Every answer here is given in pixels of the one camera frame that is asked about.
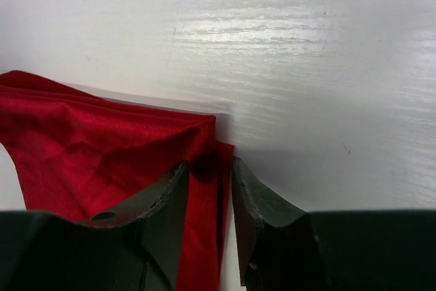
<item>white surface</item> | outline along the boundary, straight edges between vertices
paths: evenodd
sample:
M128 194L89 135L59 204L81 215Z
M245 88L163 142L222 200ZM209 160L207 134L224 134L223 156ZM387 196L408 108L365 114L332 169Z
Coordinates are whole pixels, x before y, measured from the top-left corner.
M221 137L307 210L435 207L435 4L0 0L0 70L222 113Z

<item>folded red cloth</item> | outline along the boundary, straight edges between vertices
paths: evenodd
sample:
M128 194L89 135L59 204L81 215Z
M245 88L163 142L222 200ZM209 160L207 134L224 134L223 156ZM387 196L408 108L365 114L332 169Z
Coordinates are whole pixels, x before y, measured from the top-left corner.
M218 290L233 146L215 116L101 99L19 71L0 75L0 142L28 209L88 219L189 160L177 290Z

